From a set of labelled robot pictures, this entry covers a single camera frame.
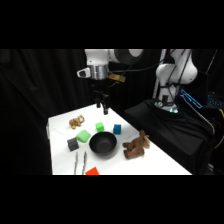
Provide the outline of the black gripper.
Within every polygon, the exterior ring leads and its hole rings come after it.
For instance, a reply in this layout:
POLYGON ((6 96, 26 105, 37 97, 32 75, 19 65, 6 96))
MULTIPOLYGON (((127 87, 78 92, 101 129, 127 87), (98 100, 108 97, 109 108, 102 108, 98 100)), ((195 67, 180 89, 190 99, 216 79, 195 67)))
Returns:
POLYGON ((108 101, 108 83, 107 80, 93 80, 92 81, 93 97, 96 100, 97 108, 101 107, 101 100, 103 100, 104 115, 108 114, 109 101, 108 101))

